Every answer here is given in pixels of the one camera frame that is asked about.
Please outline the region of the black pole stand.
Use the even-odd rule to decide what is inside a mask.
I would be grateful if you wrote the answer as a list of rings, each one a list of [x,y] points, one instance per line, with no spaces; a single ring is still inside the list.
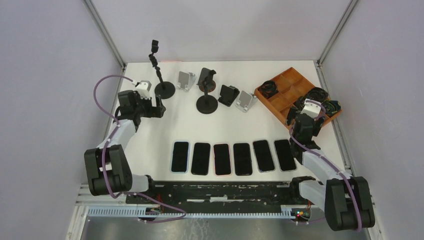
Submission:
[[[203,95],[196,101],[196,109],[202,114],[212,114],[218,108],[218,100],[210,95],[207,87],[204,87]]]
[[[155,57],[155,54],[159,50],[159,41],[153,39],[151,42],[151,53],[148,55],[148,58],[152,64],[152,67],[155,69],[156,76],[159,80],[159,83],[154,88],[154,93],[160,95],[162,99],[170,99],[176,91],[176,88],[172,82],[164,81],[161,68],[158,65],[158,60]]]

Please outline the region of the black phone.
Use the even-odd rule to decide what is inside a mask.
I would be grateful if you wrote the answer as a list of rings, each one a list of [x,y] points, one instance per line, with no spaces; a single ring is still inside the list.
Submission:
[[[280,170],[283,172],[295,171],[297,169],[297,166],[291,152],[289,140],[275,140],[274,147]]]
[[[211,145],[205,142],[194,144],[191,173],[193,175],[206,176],[209,173]]]
[[[233,145],[234,169],[237,176],[250,176],[253,173],[250,145],[235,143]]]

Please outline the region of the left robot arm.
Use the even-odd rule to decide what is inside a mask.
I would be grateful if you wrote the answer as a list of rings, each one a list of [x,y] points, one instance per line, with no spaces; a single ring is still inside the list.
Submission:
[[[89,191],[93,196],[130,191],[133,174],[125,155],[125,148],[137,133],[142,118],[162,118],[166,111],[162,96],[142,98],[135,90],[118,93],[119,106],[113,119],[113,129],[96,148],[84,153]]]

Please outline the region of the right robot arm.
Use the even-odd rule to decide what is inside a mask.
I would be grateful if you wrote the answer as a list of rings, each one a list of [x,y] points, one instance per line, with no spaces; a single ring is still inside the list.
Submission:
[[[295,204],[309,200],[324,213],[333,231],[372,228],[376,224],[369,183],[362,176],[353,176],[330,161],[315,143],[324,120],[319,111],[311,113],[290,107],[286,121],[290,150],[294,159],[309,169],[314,177],[298,177],[289,189],[289,199]]]

